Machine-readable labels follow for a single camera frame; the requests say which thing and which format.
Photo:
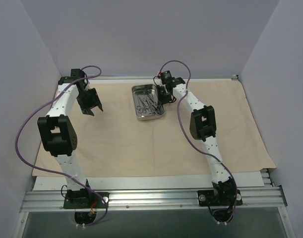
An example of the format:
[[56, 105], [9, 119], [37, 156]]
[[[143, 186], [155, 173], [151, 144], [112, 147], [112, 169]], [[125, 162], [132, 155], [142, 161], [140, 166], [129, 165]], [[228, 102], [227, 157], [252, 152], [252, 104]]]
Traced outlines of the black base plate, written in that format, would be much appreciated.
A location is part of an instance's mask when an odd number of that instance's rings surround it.
[[85, 189], [68, 190], [63, 204], [64, 209], [106, 208], [104, 202], [94, 193]]
[[231, 190], [206, 189], [198, 190], [197, 197], [199, 206], [231, 206], [234, 204], [235, 193]]

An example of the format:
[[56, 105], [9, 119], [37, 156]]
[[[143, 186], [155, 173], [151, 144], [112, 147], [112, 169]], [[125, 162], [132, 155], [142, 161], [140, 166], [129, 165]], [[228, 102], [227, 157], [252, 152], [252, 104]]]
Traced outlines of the steel surgical scissors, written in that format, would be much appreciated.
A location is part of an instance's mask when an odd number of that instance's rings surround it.
[[145, 98], [141, 98], [140, 96], [137, 97], [138, 106], [136, 109], [138, 110], [138, 113], [141, 115], [147, 115], [151, 113], [151, 106], [146, 101]]

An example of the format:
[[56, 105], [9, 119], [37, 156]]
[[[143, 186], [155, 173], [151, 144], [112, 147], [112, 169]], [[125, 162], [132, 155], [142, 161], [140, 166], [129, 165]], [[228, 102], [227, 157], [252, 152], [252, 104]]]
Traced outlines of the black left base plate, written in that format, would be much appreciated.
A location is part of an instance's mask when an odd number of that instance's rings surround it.
[[63, 204], [64, 209], [106, 208], [104, 202], [94, 193], [85, 189], [68, 190]]

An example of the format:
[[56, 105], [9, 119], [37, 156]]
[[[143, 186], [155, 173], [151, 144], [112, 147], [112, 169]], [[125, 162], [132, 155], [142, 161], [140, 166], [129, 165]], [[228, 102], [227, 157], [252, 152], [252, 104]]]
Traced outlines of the steel instrument tray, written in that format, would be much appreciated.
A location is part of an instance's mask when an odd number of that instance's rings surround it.
[[[158, 102], [158, 97], [157, 97], [157, 87], [154, 84], [142, 84], [142, 85], [134, 85], [131, 88], [132, 92], [132, 97], [133, 97], [133, 103], [134, 103], [134, 109], [135, 109], [135, 114], [138, 120], [154, 120], [162, 117], [164, 115], [164, 108], [163, 105]], [[138, 106], [138, 101], [137, 97], [140, 96], [141, 98], [144, 98], [144, 96], [148, 94], [153, 101], [158, 104], [158, 107], [161, 111], [160, 115], [155, 115], [152, 112], [147, 114], [147, 115], [141, 115], [138, 113], [138, 110], [136, 107]]]

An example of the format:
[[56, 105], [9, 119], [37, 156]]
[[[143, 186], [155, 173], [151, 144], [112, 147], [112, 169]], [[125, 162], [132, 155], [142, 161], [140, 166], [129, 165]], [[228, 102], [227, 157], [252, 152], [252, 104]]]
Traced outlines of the aluminium front rail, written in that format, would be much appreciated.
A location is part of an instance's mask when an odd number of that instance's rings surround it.
[[[286, 207], [281, 187], [241, 187], [239, 208]], [[109, 211], [204, 210], [197, 189], [109, 190]], [[68, 212], [59, 191], [32, 191], [24, 196], [20, 212]]]

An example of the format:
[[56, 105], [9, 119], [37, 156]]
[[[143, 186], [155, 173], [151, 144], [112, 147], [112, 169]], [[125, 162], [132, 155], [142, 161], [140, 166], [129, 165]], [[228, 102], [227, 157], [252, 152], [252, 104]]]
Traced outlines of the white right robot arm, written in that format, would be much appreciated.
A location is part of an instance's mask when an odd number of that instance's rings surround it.
[[[215, 111], [212, 106], [202, 103], [187, 87], [187, 83], [182, 78], [169, 77], [161, 80], [159, 99], [169, 101], [169, 97], [177, 100], [177, 115], [182, 132], [190, 145], [200, 154], [204, 155], [211, 172], [213, 185], [213, 200], [220, 205], [225, 204], [230, 199], [237, 198], [237, 185], [234, 176], [225, 166], [219, 151], [216, 135]], [[181, 119], [180, 106], [184, 106], [190, 113], [189, 133], [193, 140], [201, 144], [201, 149], [197, 148], [192, 139], [187, 135]]]

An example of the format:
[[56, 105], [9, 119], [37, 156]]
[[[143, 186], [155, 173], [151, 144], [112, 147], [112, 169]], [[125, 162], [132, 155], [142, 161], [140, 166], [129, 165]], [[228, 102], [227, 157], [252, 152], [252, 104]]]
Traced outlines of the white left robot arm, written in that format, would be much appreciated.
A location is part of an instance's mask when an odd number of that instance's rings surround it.
[[55, 101], [46, 116], [38, 118], [37, 125], [45, 151], [59, 163], [67, 181], [65, 198], [74, 199], [81, 208], [92, 204], [89, 183], [77, 160], [78, 139], [69, 119], [74, 103], [84, 115], [93, 116], [93, 109], [103, 108], [96, 89], [89, 86], [84, 69], [72, 69], [70, 76], [61, 77]]

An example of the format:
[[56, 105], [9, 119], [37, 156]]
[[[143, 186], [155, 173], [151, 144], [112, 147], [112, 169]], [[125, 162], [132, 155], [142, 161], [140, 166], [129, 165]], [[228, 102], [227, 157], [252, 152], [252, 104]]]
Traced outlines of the steel surgical forceps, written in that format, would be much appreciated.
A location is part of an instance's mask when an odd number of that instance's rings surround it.
[[144, 96], [144, 100], [145, 100], [145, 102], [147, 103], [147, 105], [148, 105], [150, 111], [151, 111], [153, 114], [155, 114], [155, 115], [160, 115], [160, 114], [161, 114], [161, 111], [160, 111], [160, 109], [159, 109], [159, 107], [158, 107], [158, 104], [156, 104], [156, 103], [153, 101], [153, 99], [152, 99], [148, 94], [146, 94], [146, 95]]

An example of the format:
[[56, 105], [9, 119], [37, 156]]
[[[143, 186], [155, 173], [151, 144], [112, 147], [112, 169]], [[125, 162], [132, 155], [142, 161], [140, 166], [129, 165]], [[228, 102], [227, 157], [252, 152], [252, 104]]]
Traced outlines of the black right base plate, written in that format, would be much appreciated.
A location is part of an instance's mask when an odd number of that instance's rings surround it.
[[234, 204], [235, 193], [231, 190], [206, 189], [198, 190], [197, 197], [199, 206], [231, 206]]

